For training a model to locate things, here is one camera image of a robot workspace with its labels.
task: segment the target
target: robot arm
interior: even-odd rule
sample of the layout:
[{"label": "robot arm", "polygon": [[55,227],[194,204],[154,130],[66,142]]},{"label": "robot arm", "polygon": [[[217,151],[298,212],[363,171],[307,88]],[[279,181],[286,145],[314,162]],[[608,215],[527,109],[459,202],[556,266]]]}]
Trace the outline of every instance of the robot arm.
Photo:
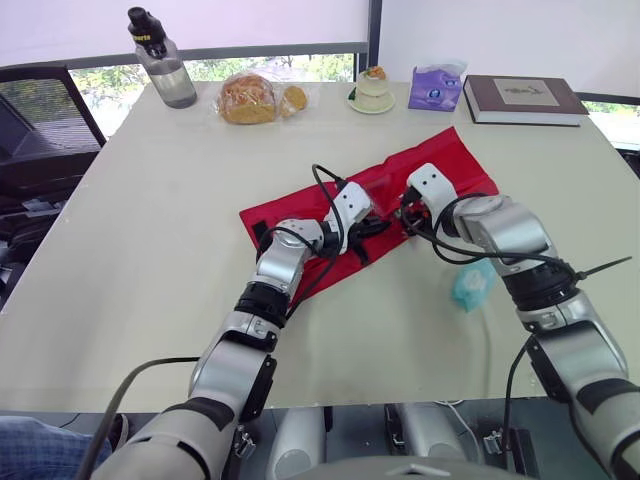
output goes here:
[{"label": "robot arm", "polygon": [[[553,261],[559,258],[540,220],[505,195],[452,204],[455,190],[433,165],[414,172],[409,186],[433,208],[433,222],[441,216],[448,235],[497,254],[492,263],[532,333],[527,353],[545,391],[569,404],[576,433],[610,475],[637,479],[640,389],[628,380],[622,351],[576,287],[575,272]],[[544,255],[550,261],[503,252]]]},{"label": "robot arm", "polygon": [[256,418],[264,407],[277,363],[270,353],[305,262],[314,252],[344,253],[350,228],[372,209],[367,194],[353,182],[340,190],[334,204],[339,220],[331,210],[323,222],[292,219],[278,225],[286,230],[275,230],[234,311],[200,358],[189,399],[149,422],[92,478],[220,478],[238,423]]}]

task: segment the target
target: bread roll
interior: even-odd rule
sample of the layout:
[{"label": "bread roll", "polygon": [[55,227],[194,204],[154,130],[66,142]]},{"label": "bread roll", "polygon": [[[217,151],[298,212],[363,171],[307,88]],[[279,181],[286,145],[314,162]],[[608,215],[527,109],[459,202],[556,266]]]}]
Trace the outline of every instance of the bread roll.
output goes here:
[{"label": "bread roll", "polygon": [[283,117],[290,117],[307,106],[307,96],[300,87],[287,87],[280,101],[280,113]]},{"label": "bread roll", "polygon": [[260,75],[233,77],[222,86],[218,110],[229,123],[272,122],[276,118],[276,99],[271,83]]}]

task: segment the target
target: red cloth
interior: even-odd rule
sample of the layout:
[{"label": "red cloth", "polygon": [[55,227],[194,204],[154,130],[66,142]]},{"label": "red cloth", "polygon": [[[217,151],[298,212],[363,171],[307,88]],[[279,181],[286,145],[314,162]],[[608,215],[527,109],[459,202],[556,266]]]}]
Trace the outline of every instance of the red cloth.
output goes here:
[{"label": "red cloth", "polygon": [[[374,212],[383,220],[392,220],[392,225],[383,233],[363,241],[370,263],[400,245],[407,239],[401,221],[393,212],[400,208],[400,196],[407,189],[407,177],[425,163],[433,163],[453,183],[458,195],[471,192],[482,192],[490,195],[498,193],[495,183],[482,169],[480,164],[466,149],[453,127],[425,140],[420,145],[391,155],[384,163],[376,165],[349,177],[349,181],[358,183],[369,194],[374,203]],[[329,193],[336,195],[333,182],[326,184]],[[275,226],[287,218],[312,218],[322,221],[329,211],[329,205],[320,187],[313,185],[286,197],[273,200],[240,212],[254,245],[259,238],[255,237],[252,227],[266,222],[268,227]],[[304,275],[298,287],[298,293],[322,271],[328,260],[315,258],[305,265]],[[314,295],[343,278],[356,273],[363,267],[358,256],[348,250],[340,255],[331,271],[313,289]]]}]

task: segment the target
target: person's leg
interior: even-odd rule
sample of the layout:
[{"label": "person's leg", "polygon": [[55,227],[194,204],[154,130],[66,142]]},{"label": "person's leg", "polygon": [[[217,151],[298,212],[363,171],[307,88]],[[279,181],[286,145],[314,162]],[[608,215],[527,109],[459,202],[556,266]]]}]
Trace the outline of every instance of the person's leg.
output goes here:
[{"label": "person's leg", "polygon": [[[52,427],[30,417],[0,417],[1,480],[73,479],[91,435]],[[111,455],[104,442],[96,467]]]}]

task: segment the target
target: black office chair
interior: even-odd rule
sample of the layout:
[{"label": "black office chair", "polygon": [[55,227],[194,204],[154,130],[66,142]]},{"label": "black office chair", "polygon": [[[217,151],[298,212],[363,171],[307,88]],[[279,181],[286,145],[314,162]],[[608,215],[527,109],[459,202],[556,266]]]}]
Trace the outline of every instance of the black office chair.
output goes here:
[{"label": "black office chair", "polygon": [[0,195],[74,188],[106,143],[65,66],[0,69]]},{"label": "black office chair", "polygon": [[105,143],[66,66],[0,68],[0,268],[21,273]]}]

